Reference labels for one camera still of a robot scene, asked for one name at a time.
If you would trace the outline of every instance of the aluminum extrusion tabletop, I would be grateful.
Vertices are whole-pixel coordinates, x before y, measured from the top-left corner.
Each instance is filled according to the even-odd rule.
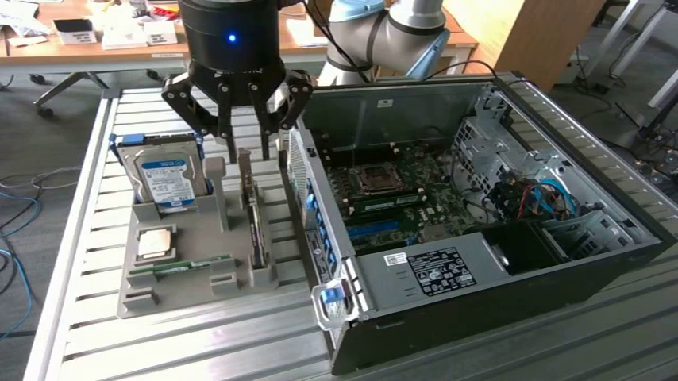
[[[654,207],[674,207],[530,85],[519,84],[517,92],[549,120],[558,120],[563,133],[582,139],[578,147],[614,181],[648,192],[660,200],[653,201]],[[277,160],[262,161],[259,127],[250,109],[234,111],[234,131],[237,145],[254,152],[255,179],[273,216],[281,288],[118,319],[132,195],[123,168],[107,149],[108,136],[179,133],[188,128],[162,100],[160,89],[114,93],[100,102],[26,380],[648,380],[678,374],[678,251],[673,248],[584,304],[334,377],[323,332],[314,321]],[[196,98],[208,105],[204,95],[196,93]],[[207,139],[204,148],[208,156],[229,157],[226,146],[214,140]],[[224,189],[235,189],[239,170],[230,165],[227,171]],[[665,217],[670,208],[660,209],[662,223],[676,230],[678,220]]]

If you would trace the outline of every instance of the black cylindrical robot wrist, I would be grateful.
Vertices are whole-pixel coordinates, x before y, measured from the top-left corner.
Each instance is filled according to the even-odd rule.
[[[258,71],[281,61],[277,0],[180,0],[191,58],[216,71]]]

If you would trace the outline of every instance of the motherboard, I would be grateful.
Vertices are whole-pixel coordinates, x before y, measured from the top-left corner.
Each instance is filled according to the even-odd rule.
[[[450,150],[427,144],[331,158],[327,177],[358,255],[457,237],[485,222],[466,209],[450,162]]]

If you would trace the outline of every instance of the white box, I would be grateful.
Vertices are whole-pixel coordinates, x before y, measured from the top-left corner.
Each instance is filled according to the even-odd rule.
[[[54,20],[56,34],[62,44],[95,44],[96,35],[92,22],[86,19]]]
[[[147,44],[147,35],[142,26],[134,21],[118,22],[115,26],[104,29],[102,37],[102,49],[130,49],[144,48]]]
[[[150,45],[167,45],[178,43],[178,33],[172,21],[154,21],[144,24],[144,34]]]

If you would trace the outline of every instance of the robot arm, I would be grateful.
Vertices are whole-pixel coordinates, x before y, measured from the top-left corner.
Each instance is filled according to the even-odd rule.
[[[319,84],[363,83],[357,69],[373,79],[374,65],[426,78],[450,38],[442,5],[443,0],[401,0],[386,11],[383,0],[335,0],[330,30],[357,68],[330,45]]]
[[[265,160],[269,136],[290,129],[311,96],[311,78],[286,70],[281,59],[278,12],[301,0],[180,0],[191,63],[188,71],[166,81],[162,97],[200,135],[226,141],[237,161],[231,109],[253,106],[261,125]],[[271,95],[286,84],[287,97],[269,111]],[[218,105],[218,114],[191,95],[196,86]]]

